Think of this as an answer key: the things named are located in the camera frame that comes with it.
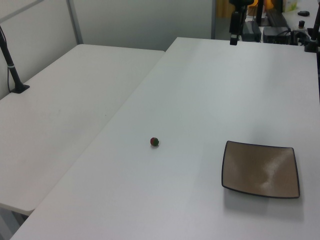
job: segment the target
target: equipment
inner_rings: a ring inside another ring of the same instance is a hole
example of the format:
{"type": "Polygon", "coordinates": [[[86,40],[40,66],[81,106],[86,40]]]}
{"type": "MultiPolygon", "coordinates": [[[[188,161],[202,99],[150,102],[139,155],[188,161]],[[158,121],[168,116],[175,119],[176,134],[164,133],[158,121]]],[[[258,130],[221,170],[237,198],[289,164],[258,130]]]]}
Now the equipment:
{"type": "Polygon", "coordinates": [[[288,27],[287,21],[282,15],[283,0],[271,0],[273,8],[266,11],[266,18],[262,18],[264,0],[258,0],[256,11],[256,22],[261,27],[288,27]]]}
{"type": "Polygon", "coordinates": [[[319,35],[319,27],[320,27],[320,0],[318,0],[318,12],[315,17],[314,27],[313,27],[310,42],[304,47],[305,52],[309,52],[309,53],[317,53],[318,52],[317,38],[319,35]]]}
{"type": "Polygon", "coordinates": [[[254,0],[229,0],[229,3],[235,6],[235,10],[231,15],[229,28],[229,33],[231,33],[230,45],[237,45],[239,36],[243,32],[247,7],[253,4],[254,0]]]}
{"type": "Polygon", "coordinates": [[[287,27],[265,26],[263,29],[263,42],[267,44],[289,44],[290,31],[287,27]]]}
{"type": "Polygon", "coordinates": [[[269,23],[272,27],[285,27],[288,28],[287,21],[281,12],[272,8],[266,11],[269,23]]]}
{"type": "Polygon", "coordinates": [[[5,58],[7,67],[10,70],[13,81],[15,83],[15,88],[11,92],[16,93],[16,94],[20,94],[20,93],[24,92],[25,90],[27,90],[29,88],[29,86],[23,85],[22,82],[20,81],[16,67],[14,65],[14,62],[13,62],[11,55],[10,55],[10,52],[8,50],[7,40],[6,40],[4,32],[2,31],[1,26],[0,26],[0,47],[1,47],[1,50],[3,53],[3,56],[5,58]]]}

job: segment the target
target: plate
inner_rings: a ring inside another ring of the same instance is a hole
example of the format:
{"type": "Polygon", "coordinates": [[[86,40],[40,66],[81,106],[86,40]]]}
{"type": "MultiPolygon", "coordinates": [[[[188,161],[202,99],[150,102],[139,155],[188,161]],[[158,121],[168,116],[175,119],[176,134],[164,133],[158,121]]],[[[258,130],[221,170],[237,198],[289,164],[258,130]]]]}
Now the plate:
{"type": "Polygon", "coordinates": [[[224,188],[245,194],[279,199],[300,197],[292,147],[227,141],[221,181],[224,188]]]}

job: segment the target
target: white table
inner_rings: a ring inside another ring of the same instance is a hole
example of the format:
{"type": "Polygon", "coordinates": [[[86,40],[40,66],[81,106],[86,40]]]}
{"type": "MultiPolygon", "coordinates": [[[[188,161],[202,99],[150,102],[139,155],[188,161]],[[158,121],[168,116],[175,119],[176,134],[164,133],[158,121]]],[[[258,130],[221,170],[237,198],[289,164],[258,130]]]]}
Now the white table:
{"type": "Polygon", "coordinates": [[[12,240],[318,239],[319,145],[315,54],[178,38],[12,240]],[[293,147],[301,197],[223,188],[227,140],[293,147]]]}
{"type": "Polygon", "coordinates": [[[29,215],[164,52],[78,45],[0,101],[0,207],[29,215]]]}

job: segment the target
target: black rim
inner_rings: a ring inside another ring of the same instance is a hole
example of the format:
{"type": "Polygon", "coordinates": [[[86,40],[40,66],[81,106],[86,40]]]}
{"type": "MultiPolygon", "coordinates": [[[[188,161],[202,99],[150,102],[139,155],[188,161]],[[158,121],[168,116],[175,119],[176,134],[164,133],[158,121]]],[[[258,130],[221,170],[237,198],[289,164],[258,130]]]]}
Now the black rim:
{"type": "Polygon", "coordinates": [[[221,185],[222,185],[222,187],[224,187],[226,189],[229,189],[229,190],[232,190],[232,191],[235,191],[235,192],[238,192],[238,193],[248,194],[248,195],[253,195],[253,196],[258,196],[258,197],[271,198],[271,199],[298,199],[300,197],[300,183],[299,183],[298,166],[297,166],[295,150],[292,147],[266,146],[266,145],[250,144],[250,143],[243,143],[243,142],[237,142],[237,141],[227,141],[226,144],[225,144],[224,153],[223,153],[222,170],[221,170],[221,185]],[[296,180],[297,180],[297,184],[298,184],[298,196],[284,197],[284,196],[260,195],[260,194],[255,194],[255,193],[251,193],[251,192],[240,191],[240,190],[225,186],[224,185],[224,165],[225,165],[225,156],[226,156],[227,145],[228,145],[229,142],[230,143],[236,143],[236,144],[251,145],[251,146],[267,147],[267,148],[292,149],[293,158],[294,158],[294,165],[295,165],[296,180]]]}

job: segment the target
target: cable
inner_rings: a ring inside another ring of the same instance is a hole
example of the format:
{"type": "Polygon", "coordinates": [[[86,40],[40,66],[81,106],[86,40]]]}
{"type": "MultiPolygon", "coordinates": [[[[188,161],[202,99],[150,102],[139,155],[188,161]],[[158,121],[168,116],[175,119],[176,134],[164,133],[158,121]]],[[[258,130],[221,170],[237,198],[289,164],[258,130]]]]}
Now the cable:
{"type": "MultiPolygon", "coordinates": [[[[7,45],[6,35],[5,35],[4,31],[2,30],[2,27],[1,27],[1,26],[0,26],[0,33],[1,33],[1,35],[3,36],[5,45],[7,45]]],[[[10,87],[9,87],[9,67],[7,67],[7,78],[6,78],[6,82],[7,82],[7,85],[8,85],[8,91],[9,91],[9,93],[11,93],[11,90],[10,90],[10,87]]]]}
{"type": "Polygon", "coordinates": [[[255,17],[255,13],[256,13],[257,6],[258,6],[258,3],[257,3],[256,5],[254,5],[253,10],[251,10],[251,11],[253,11],[252,22],[255,20],[255,18],[257,18],[257,17],[255,17]]]}
{"type": "Polygon", "coordinates": [[[7,45],[6,35],[5,35],[4,31],[2,30],[1,26],[0,26],[0,32],[1,32],[2,36],[3,36],[3,38],[4,38],[5,45],[7,45]]]}
{"type": "Polygon", "coordinates": [[[9,67],[7,67],[7,84],[8,84],[8,91],[11,93],[10,87],[9,87],[9,67]]]}

